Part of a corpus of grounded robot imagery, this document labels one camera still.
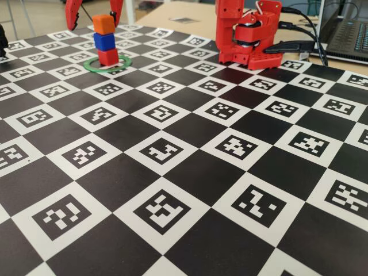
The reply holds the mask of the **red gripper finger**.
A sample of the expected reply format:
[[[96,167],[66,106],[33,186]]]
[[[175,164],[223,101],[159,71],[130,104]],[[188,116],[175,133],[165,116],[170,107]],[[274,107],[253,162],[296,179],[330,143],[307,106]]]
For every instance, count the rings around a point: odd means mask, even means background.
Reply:
[[[78,25],[78,11],[81,7],[82,2],[82,0],[66,0],[65,17],[66,24],[69,30],[74,30]]]
[[[117,25],[120,22],[123,3],[124,0],[110,0],[110,8],[111,8],[110,15],[114,19],[115,27],[117,27]]]

